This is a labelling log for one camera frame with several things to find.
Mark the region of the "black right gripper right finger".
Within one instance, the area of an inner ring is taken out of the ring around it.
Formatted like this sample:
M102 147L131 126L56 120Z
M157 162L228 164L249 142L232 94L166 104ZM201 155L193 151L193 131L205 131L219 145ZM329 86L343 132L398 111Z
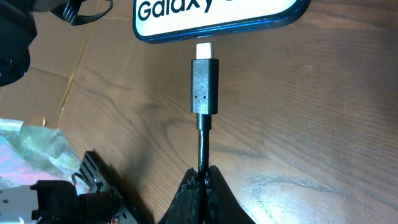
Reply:
M206 173L205 222L210 224L255 224L244 211L217 166Z

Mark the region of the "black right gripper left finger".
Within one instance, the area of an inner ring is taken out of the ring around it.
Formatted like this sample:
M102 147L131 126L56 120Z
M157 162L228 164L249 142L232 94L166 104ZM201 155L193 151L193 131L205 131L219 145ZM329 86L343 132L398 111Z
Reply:
M201 208L201 185L198 173L189 168L158 224L200 224L204 218Z

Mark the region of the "blue Galaxy smartphone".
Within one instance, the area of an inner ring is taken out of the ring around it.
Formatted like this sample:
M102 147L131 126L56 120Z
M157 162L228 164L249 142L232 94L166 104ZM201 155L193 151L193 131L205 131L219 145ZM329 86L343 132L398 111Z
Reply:
M134 0L133 30L147 43L164 44L276 29L297 21L311 0Z

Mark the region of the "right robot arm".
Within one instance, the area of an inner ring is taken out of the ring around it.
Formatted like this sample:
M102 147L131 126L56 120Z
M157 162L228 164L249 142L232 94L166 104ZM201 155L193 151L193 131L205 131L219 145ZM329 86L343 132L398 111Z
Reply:
M1 223L153 223L131 189L110 167L74 174L90 192L78 194L73 183L39 180L1 190ZM252 223L220 170L205 175L188 169L160 223Z

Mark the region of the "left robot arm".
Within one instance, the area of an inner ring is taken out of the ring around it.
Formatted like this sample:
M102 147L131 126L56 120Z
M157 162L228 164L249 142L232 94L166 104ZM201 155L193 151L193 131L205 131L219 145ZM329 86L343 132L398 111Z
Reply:
M29 45L37 29L29 1L1 0L1 86L21 79L29 69Z

